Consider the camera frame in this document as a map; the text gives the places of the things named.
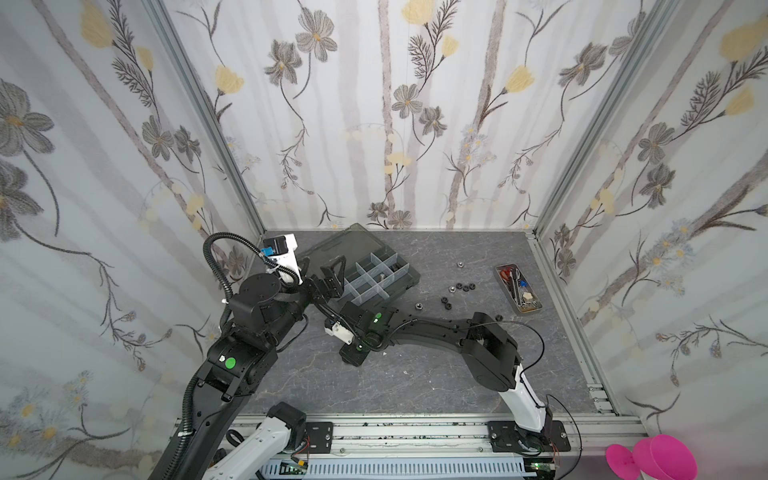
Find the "wall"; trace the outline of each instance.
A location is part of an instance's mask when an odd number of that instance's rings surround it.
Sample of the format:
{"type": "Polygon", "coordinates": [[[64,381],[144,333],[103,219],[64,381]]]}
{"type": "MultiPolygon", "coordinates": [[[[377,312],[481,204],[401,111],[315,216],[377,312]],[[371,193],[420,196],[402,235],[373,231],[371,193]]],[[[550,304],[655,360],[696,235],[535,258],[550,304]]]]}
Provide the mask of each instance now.
{"type": "Polygon", "coordinates": [[[699,478],[765,476],[766,15],[683,2],[541,236],[620,407],[699,478]]]}
{"type": "Polygon", "coordinates": [[[283,229],[532,227],[652,6],[165,4],[283,229]]]}
{"type": "Polygon", "coordinates": [[[4,477],[146,478],[218,334],[203,240],[250,235],[141,4],[118,6],[0,8],[4,477]]]}

